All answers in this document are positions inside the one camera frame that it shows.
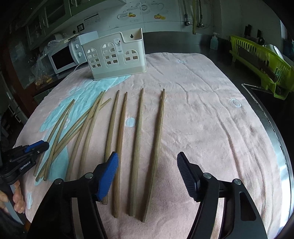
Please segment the person's left hand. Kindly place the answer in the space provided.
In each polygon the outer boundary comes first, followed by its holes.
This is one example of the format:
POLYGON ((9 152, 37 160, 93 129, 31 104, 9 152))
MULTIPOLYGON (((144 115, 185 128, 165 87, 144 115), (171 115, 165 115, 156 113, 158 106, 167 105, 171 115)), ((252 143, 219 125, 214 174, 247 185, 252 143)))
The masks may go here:
MULTIPOLYGON (((13 194, 13 201, 15 203, 14 210, 17 213, 22 214, 25 211, 25 201, 24 201, 24 197, 21 192, 19 180, 17 180, 14 183, 14 187, 15 187, 15 192, 13 194)), ((8 199, 8 196, 3 191, 0 192, 0 201, 1 201, 1 209, 4 210, 6 213, 8 213, 8 209, 4 203, 9 202, 9 199, 8 199)))

